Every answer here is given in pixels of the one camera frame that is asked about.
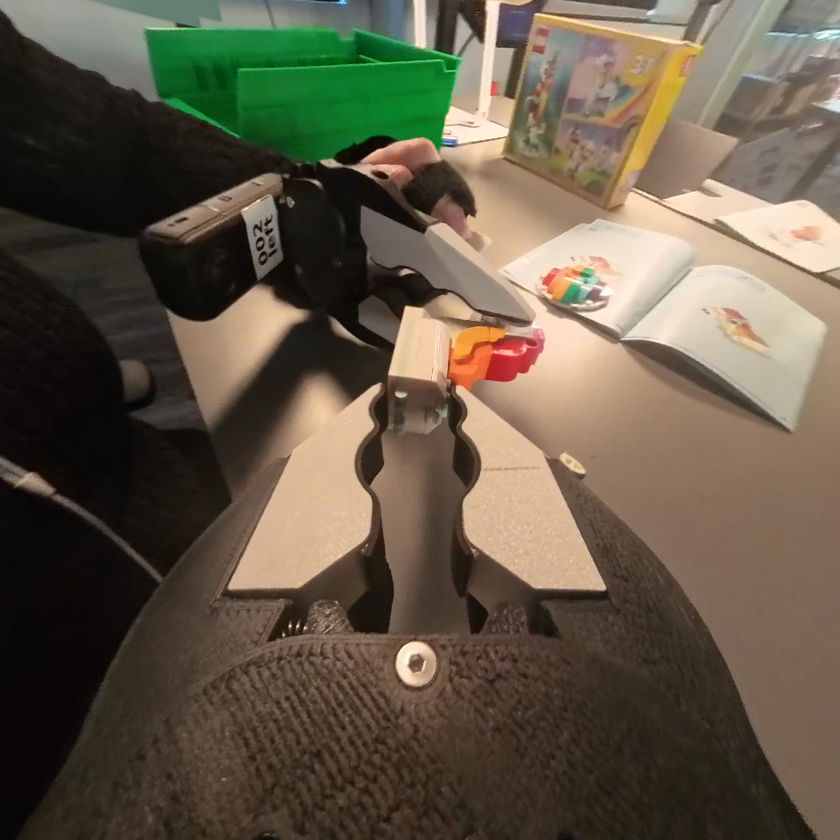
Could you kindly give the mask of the person's left forearm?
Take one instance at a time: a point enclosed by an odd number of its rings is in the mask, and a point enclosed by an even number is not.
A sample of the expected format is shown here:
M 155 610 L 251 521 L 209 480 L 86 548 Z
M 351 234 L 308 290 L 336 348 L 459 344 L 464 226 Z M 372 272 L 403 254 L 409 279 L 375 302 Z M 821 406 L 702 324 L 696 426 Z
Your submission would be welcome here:
M 308 164 L 72 65 L 1 15 L 1 206 L 136 237 L 258 175 Z

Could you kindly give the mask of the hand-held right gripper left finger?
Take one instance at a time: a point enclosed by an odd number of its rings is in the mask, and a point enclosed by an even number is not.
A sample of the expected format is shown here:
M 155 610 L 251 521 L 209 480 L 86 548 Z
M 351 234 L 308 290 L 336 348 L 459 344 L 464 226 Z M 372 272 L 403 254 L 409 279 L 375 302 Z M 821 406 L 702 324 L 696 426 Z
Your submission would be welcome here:
M 381 504 L 385 387 L 374 385 L 285 458 L 225 586 L 232 597 L 318 601 L 389 617 L 394 586 Z

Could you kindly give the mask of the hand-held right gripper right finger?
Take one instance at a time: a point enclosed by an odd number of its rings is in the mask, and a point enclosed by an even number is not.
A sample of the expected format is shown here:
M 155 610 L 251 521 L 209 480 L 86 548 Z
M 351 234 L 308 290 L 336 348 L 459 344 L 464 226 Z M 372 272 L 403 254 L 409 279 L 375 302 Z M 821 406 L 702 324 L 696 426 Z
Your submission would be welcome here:
M 451 395 L 453 469 L 464 489 L 451 572 L 459 596 L 502 602 L 600 600 L 606 583 L 548 456 L 464 387 Z

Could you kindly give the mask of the person's left hand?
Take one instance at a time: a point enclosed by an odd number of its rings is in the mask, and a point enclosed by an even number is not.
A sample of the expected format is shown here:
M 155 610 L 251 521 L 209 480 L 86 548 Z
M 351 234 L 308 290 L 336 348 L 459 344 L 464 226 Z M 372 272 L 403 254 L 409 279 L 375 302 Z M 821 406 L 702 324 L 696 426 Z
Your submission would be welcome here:
M 432 141 L 396 141 L 370 152 L 361 163 L 386 175 L 404 197 L 418 199 L 423 213 L 450 226 L 464 240 L 473 238 L 469 227 L 469 218 L 476 214 L 473 193 L 443 162 Z

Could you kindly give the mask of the yellow lego set box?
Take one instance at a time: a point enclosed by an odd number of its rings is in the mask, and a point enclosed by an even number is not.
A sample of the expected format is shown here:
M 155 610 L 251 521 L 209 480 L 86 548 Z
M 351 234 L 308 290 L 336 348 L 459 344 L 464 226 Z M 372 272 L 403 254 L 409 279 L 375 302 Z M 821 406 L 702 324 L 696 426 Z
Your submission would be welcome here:
M 625 204 L 703 49 L 537 14 L 502 157 L 600 208 Z

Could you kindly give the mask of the small rainbow lego assembly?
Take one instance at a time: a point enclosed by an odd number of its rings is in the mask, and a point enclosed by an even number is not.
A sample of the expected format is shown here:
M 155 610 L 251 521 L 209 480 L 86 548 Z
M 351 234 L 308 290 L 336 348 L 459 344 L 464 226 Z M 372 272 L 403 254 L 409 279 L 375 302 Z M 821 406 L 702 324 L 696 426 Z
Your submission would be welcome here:
M 536 290 L 557 308 L 598 311 L 607 306 L 614 292 L 606 268 L 606 264 L 583 263 L 554 267 L 537 282 Z

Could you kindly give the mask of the open pale blue instruction booklet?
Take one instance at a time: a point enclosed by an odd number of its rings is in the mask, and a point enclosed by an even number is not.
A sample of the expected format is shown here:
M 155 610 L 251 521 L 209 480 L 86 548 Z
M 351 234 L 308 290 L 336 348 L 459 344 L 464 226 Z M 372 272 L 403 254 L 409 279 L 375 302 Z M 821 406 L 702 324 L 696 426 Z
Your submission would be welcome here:
M 790 432 L 823 350 L 826 325 L 765 281 L 693 267 L 687 242 L 598 219 L 514 259 L 501 274 L 557 312 L 621 343 L 670 351 Z M 536 290 L 552 268 L 606 264 L 614 292 L 598 311 L 555 307 Z

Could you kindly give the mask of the closed instruction booklet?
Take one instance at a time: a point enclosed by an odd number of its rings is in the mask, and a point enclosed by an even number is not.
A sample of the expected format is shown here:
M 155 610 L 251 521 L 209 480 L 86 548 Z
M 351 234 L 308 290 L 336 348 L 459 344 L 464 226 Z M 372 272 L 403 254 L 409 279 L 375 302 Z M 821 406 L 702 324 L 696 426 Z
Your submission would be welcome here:
M 802 270 L 823 274 L 839 269 L 839 223 L 815 204 L 767 205 L 720 216 L 717 222 Z

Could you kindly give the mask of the grey cardboard sheet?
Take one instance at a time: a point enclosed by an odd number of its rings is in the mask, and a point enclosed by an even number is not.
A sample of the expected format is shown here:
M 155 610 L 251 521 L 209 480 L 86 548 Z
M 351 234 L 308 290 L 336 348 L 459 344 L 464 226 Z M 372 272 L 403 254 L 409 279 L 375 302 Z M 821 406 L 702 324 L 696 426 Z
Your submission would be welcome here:
M 661 200 L 695 192 L 738 144 L 736 137 L 670 118 L 634 189 Z

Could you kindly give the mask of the white orange red lego model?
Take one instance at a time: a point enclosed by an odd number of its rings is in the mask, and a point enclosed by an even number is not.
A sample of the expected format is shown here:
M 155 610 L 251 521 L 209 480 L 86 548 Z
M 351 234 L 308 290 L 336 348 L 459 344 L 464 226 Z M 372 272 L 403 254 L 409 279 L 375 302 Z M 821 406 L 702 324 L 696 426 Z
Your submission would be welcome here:
M 480 318 L 435 317 L 406 308 L 387 375 L 388 427 L 429 434 L 448 415 L 449 398 L 479 382 L 512 382 L 536 364 L 544 331 Z

